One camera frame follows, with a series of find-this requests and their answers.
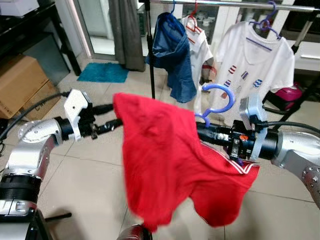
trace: cardboard box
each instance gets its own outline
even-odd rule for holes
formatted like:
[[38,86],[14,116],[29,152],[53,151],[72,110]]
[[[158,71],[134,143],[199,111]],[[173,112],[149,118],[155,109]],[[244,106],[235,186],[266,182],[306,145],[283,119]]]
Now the cardboard box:
[[[39,91],[36,92],[35,95],[33,95],[29,101],[27,101],[23,107],[20,109],[20,112],[23,112],[36,104],[37,102],[56,94],[58,91],[55,88],[55,86],[50,82],[49,80],[45,83],[45,85],[40,88]],[[34,110],[29,112],[26,115],[26,118],[28,121],[31,120],[41,120],[49,111],[52,109],[52,107],[59,101],[60,97],[56,97],[51,99],[50,101],[45,102],[44,104],[36,107]]]
[[30,56],[0,62],[0,118],[14,116],[47,81],[37,60]]

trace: flag print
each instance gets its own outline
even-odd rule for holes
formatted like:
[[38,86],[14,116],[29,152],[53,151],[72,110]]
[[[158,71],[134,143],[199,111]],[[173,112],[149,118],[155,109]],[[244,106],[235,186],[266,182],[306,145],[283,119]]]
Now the flag print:
[[237,67],[235,65],[232,65],[232,67],[229,68],[229,73],[234,74],[236,71]]
[[262,80],[258,79],[253,83],[253,86],[257,89],[262,84]]
[[241,75],[242,79],[243,79],[243,80],[246,80],[248,74],[249,74],[249,73],[248,73],[247,71],[245,71],[244,73],[242,73],[242,75]]
[[226,99],[227,96],[228,96],[228,94],[227,94],[226,92],[224,92],[224,93],[221,94],[221,97],[222,97],[223,99]]
[[230,81],[230,80],[227,80],[227,81],[225,81],[225,82],[224,82],[224,84],[223,84],[223,85],[225,85],[226,87],[229,87],[229,86],[230,86],[230,84],[231,84],[231,81]]

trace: floor tile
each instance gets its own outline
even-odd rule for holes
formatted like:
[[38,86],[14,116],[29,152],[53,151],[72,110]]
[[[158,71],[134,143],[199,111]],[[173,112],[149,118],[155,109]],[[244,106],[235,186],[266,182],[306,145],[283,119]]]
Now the floor tile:
[[[145,64],[145,72],[148,74],[150,78],[150,66],[147,63]],[[168,72],[164,68],[154,67],[153,72],[155,75],[166,75],[166,76],[168,75]]]
[[[122,230],[140,224],[128,210]],[[224,228],[213,228],[196,213],[191,199],[185,200],[174,212],[171,223],[161,226],[153,234],[155,240],[223,240]]]
[[64,159],[64,156],[57,155],[57,154],[50,154],[50,160],[49,160],[49,165],[45,173],[44,180],[41,183],[40,186],[40,192],[39,196],[42,194],[42,192],[45,190],[46,186],[48,185],[50,179],[58,169],[59,165],[61,164],[62,160]]
[[272,165],[269,160],[259,158],[258,162],[261,167],[252,191],[313,202],[309,191],[295,175]]
[[57,87],[60,92],[70,91],[71,89],[84,91],[93,103],[98,103],[110,86],[109,82],[77,81],[77,79],[78,76],[71,72],[58,84]]
[[[320,129],[320,102],[305,101],[301,108],[292,114],[287,121],[303,123]],[[292,129],[294,131],[312,133],[312,131],[305,128],[293,126]]]
[[72,212],[50,224],[59,240],[117,239],[126,212],[122,168],[65,157],[38,200],[44,217]]
[[122,165],[123,134],[123,127],[119,127],[112,132],[99,135],[95,140],[86,137],[75,142],[66,155]]
[[319,226],[314,203],[248,192],[239,217],[225,226],[225,239],[318,240]]
[[170,96],[170,93],[171,93],[171,88],[169,88],[165,82],[163,89],[161,91],[159,100],[167,104],[175,105],[176,100]]
[[[159,99],[165,83],[166,77],[163,75],[154,76],[155,98]],[[102,103],[112,101],[112,96],[115,93],[136,94],[145,97],[152,97],[150,80],[146,79],[146,73],[129,72],[125,83],[113,83],[105,92]]]

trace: glass door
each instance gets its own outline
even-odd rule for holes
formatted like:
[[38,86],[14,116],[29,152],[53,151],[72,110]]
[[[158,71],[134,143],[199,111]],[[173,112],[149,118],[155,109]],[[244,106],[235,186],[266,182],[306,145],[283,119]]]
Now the glass door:
[[[108,0],[73,0],[93,58],[115,59],[115,42]],[[144,4],[136,0],[141,37],[146,35]]]

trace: white shirt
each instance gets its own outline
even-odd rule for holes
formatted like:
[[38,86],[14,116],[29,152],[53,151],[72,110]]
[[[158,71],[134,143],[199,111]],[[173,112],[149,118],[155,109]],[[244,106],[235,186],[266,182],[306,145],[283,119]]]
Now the white shirt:
[[[233,107],[220,113],[228,126],[232,126],[234,120],[241,120],[240,99],[256,92],[262,101],[268,91],[276,92],[293,85],[295,56],[287,40],[284,37],[280,40],[262,38],[248,22],[239,22],[229,28],[218,47],[215,60],[221,64],[216,83],[229,87],[235,95]],[[212,108],[221,109],[228,102],[224,91],[211,90]]]
[[190,48],[190,64],[191,64],[191,72],[192,79],[196,88],[196,97],[187,103],[178,104],[182,108],[193,109],[200,108],[201,111],[201,90],[202,86],[200,86],[199,81],[201,79],[202,65],[213,58],[213,54],[211,53],[206,33],[204,30],[199,31],[191,31],[186,26],[188,25],[191,29],[195,28],[196,21],[193,21],[192,18],[184,17],[181,19],[181,22],[185,28],[186,34],[189,39],[189,48]]

